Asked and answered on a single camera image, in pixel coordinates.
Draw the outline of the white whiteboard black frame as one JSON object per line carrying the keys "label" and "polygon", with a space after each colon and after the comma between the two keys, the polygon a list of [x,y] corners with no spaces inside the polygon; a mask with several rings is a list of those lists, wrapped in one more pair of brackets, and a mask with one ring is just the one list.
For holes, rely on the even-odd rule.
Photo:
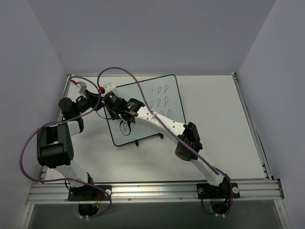
{"label": "white whiteboard black frame", "polygon": [[172,140],[168,132],[180,135],[186,125],[178,82],[173,74],[140,80],[139,83],[119,85],[115,93],[125,101],[134,98],[144,104],[135,117],[135,123],[127,124],[121,119],[108,121],[115,146],[162,134]]}

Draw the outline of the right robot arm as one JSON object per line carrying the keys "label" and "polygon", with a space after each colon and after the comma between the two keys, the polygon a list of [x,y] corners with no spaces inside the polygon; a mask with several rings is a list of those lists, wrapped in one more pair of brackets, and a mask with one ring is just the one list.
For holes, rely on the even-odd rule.
{"label": "right robot arm", "polygon": [[125,101],[114,92],[107,93],[102,102],[111,114],[122,120],[154,129],[176,142],[175,155],[183,161],[191,162],[204,175],[214,195],[222,197],[229,191],[228,176],[216,168],[207,155],[200,155],[203,145],[194,123],[174,121],[153,111],[147,101],[141,102],[134,98]]}

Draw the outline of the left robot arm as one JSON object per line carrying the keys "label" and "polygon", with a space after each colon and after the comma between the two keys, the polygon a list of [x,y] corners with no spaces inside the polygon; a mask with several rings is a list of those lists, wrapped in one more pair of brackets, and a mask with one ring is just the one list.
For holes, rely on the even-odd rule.
{"label": "left robot arm", "polygon": [[79,195],[91,200],[96,195],[96,187],[89,173],[73,161],[71,137],[84,130],[81,114],[89,109],[97,111],[102,108],[101,96],[85,89],[76,101],[68,97],[60,99],[59,108],[65,122],[44,127],[37,132],[37,160],[41,166],[55,169],[65,178],[71,178],[71,188],[79,188]]}

